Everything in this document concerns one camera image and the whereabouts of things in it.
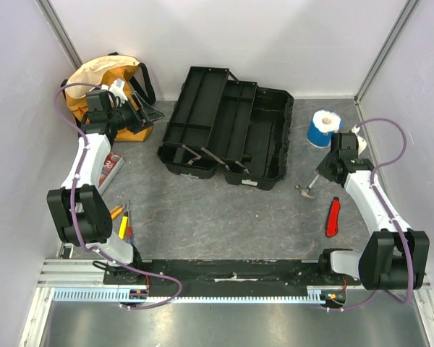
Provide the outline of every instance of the yellow screwdriver handle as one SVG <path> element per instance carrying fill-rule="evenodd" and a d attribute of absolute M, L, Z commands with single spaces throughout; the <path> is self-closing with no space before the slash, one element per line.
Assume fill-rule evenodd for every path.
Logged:
<path fill-rule="evenodd" d="M 129 224 L 129 217 L 126 215 L 122 217 L 121 227 L 119 228 L 119 237 L 125 239 L 125 233 L 127 231 L 127 225 Z"/>

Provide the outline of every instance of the metal bar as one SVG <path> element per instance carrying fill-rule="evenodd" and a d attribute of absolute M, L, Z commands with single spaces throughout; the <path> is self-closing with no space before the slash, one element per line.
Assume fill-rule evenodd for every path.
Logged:
<path fill-rule="evenodd" d="M 250 173 L 249 173 L 249 170 L 247 169 L 247 167 L 244 166 L 243 164 L 241 164 L 239 161 L 235 161 L 234 163 L 237 164 L 238 166 L 242 167 L 243 170 L 244 170 L 244 172 L 245 172 L 246 174 L 248 174 L 248 175 L 250 174 Z"/>
<path fill-rule="evenodd" d="M 310 290 L 307 296 L 244 296 L 244 297 L 205 297 L 205 296 L 179 296 L 172 303 L 178 304 L 324 304 L 320 299 L 321 291 Z M 150 296 L 145 302 L 160 302 L 168 297 Z"/>
<path fill-rule="evenodd" d="M 192 153 L 195 157 L 190 159 L 187 163 L 187 165 L 192 165 L 195 160 L 200 160 L 201 159 L 201 155 L 197 154 L 194 150 L 192 150 L 191 148 L 187 147 L 186 145 L 182 145 L 182 147 L 187 150 L 188 152 Z"/>
<path fill-rule="evenodd" d="M 388 37 L 386 38 L 383 46 L 381 47 L 381 50 L 376 56 L 376 59 L 374 60 L 370 70 L 368 71 L 367 76 L 363 80 L 362 85 L 360 86 L 357 94 L 355 95 L 354 99 L 358 103 L 362 102 L 363 97 L 373 83 L 376 75 L 381 70 L 384 61 L 390 54 L 392 48 L 395 46 L 402 30 L 405 28 L 405 25 L 408 23 L 409 18 L 412 16 L 414 10 L 419 3 L 420 0 L 407 0 L 407 2 L 405 3 L 404 8 L 401 10 L 399 17 L 394 23 L 390 33 L 388 34 Z"/>
<path fill-rule="evenodd" d="M 51 300 L 54 295 L 53 288 L 37 288 L 30 306 L 24 330 L 22 331 L 20 347 L 40 346 L 45 329 Z"/>
<path fill-rule="evenodd" d="M 104 271 L 92 265 L 93 260 L 45 260 L 37 287 L 106 287 Z"/>
<path fill-rule="evenodd" d="M 146 286 L 127 288 L 55 288 L 54 301 L 83 302 L 144 302 L 145 298 L 130 298 L 130 291 L 146 291 Z"/>
<path fill-rule="evenodd" d="M 201 150 L 202 150 L 205 154 L 207 154 L 207 155 L 209 155 L 210 157 L 212 157 L 212 159 L 214 159 L 217 163 L 223 165 L 224 168 L 225 168 L 227 171 L 230 171 L 230 172 L 231 172 L 229 166 L 228 166 L 228 165 L 227 165 L 223 160 L 221 160 L 217 155 L 214 155 L 211 151 L 206 150 L 204 147 L 202 147 Z"/>
<path fill-rule="evenodd" d="M 414 299 L 417 302 L 418 311 L 429 344 L 434 347 L 434 292 L 432 289 L 420 289 L 414 292 Z"/>
<path fill-rule="evenodd" d="M 82 59 L 80 59 L 74 44 L 69 38 L 69 35 L 67 35 L 67 31 L 64 29 L 63 23 L 59 19 L 58 14 L 56 13 L 50 0 L 37 0 L 37 4 L 41 8 L 43 15 L 50 24 L 51 29 L 53 29 L 53 32 L 66 52 L 71 64 L 75 69 L 78 69 L 82 65 Z"/>
<path fill-rule="evenodd" d="M 310 182 L 310 184 L 307 186 L 307 190 L 310 191 L 312 190 L 313 185 L 317 182 L 317 180 L 320 178 L 320 174 L 317 173 L 317 175 L 315 176 L 315 178 Z"/>

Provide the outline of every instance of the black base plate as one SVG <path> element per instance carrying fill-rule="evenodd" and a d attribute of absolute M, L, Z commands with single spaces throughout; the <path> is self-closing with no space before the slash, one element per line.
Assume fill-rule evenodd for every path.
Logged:
<path fill-rule="evenodd" d="M 241 297 L 241 296 L 304 296 L 307 286 L 342 286 L 360 283 L 349 276 L 322 273 L 316 262 L 302 260 L 151 260 L 141 270 L 163 273 L 179 279 L 183 284 L 180 296 Z M 248 279 L 248 281 L 218 281 L 215 279 Z M 116 275 L 106 271 L 104 284 L 146 284 L 141 276 L 119 269 Z M 176 284 L 169 280 L 150 277 L 151 296 L 171 296 Z"/>

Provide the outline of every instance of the white wall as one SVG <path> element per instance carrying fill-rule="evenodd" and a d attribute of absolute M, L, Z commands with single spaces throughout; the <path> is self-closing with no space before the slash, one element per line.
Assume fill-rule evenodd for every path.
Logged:
<path fill-rule="evenodd" d="M 0 1 L 0 347 L 18 345 L 43 259 L 59 245 L 46 193 L 77 140 L 51 98 L 71 71 L 34 1 Z"/>
<path fill-rule="evenodd" d="M 415 230 L 430 237 L 427 269 L 434 288 L 434 0 L 421 1 L 363 101 L 365 118 L 384 116 L 407 131 L 408 150 L 384 168 L 392 201 Z M 380 160 L 401 148 L 397 131 L 370 125 Z"/>
<path fill-rule="evenodd" d="M 136 56 L 158 99 L 191 65 L 295 96 L 355 95 L 405 0 L 52 0 L 82 60 Z"/>

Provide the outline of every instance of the tape roll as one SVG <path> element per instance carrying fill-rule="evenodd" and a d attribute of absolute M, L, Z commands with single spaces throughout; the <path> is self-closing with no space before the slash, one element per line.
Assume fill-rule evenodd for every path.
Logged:
<path fill-rule="evenodd" d="M 310 121 L 307 130 L 307 140 L 311 145 L 318 148 L 327 148 L 331 143 L 331 136 L 341 128 L 342 120 L 334 112 L 317 111 Z"/>

